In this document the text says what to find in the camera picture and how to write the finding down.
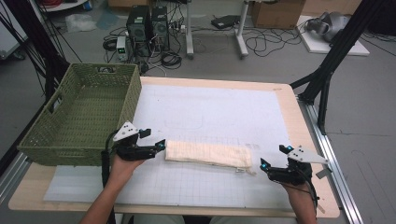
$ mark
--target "table top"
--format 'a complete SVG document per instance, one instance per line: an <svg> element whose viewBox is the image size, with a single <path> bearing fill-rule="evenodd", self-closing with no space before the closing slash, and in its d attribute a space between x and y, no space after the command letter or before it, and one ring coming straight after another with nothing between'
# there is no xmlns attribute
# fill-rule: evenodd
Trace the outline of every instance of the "table top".
<svg viewBox="0 0 396 224"><path fill-rule="evenodd" d="M143 85L168 85L183 87L208 87L237 90L272 91L276 94L287 132L292 146L304 146L315 150L315 145L304 121L303 114L296 101L294 92L287 84L255 83L239 81L182 79L164 77L141 77ZM322 170L320 164L312 164L314 174ZM86 211L90 203L57 203L43 201L44 195L54 176L56 167L32 163L14 195L9 201L12 210L29 211ZM327 177L318 179L315 175L312 182L320 197L318 217L338 217L340 212L332 193ZM116 204L117 213L179 214L205 216L252 216L252 217L294 217L288 210L259 208L223 208L204 206L164 206Z"/></svg>

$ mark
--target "green wicker basket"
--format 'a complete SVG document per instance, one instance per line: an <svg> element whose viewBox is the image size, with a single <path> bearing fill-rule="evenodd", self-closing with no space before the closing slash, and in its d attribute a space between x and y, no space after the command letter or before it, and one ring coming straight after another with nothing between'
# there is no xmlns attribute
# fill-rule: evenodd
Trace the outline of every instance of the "green wicker basket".
<svg viewBox="0 0 396 224"><path fill-rule="evenodd" d="M101 165L108 136L133 121L141 89L135 65L70 64L18 150L42 165Z"/></svg>

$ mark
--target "gray floor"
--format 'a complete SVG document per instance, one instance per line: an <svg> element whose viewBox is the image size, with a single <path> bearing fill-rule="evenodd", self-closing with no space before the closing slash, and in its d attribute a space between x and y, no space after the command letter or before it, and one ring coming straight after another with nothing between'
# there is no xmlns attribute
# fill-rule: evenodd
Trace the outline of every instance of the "gray floor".
<svg viewBox="0 0 396 224"><path fill-rule="evenodd" d="M79 8L67 13L85 13ZM89 12L95 21L108 16L102 8ZM106 29L65 34L65 38L84 63L102 63L103 38L125 20L111 20ZM210 19L200 19L208 27ZM371 40L396 53L396 44ZM365 223L392 223L396 220L396 151L393 140L396 119L396 60L364 40L361 43L370 56L347 56L336 70L330 89L326 129L340 162L348 186ZM287 45L265 58L249 52L245 60L232 35L194 33L196 54L193 60L181 51L182 66L165 70L168 77L291 83L315 71L325 55L308 53L304 44ZM67 60L78 60L64 46ZM154 68L148 76L163 77ZM43 103L30 61L0 61L0 157ZM0 201L0 223L76 223L81 213L35 213L11 211L10 195ZM295 223L293 219L271 218L266 223ZM347 223L342 214L337 219L320 219L319 223Z"/></svg>

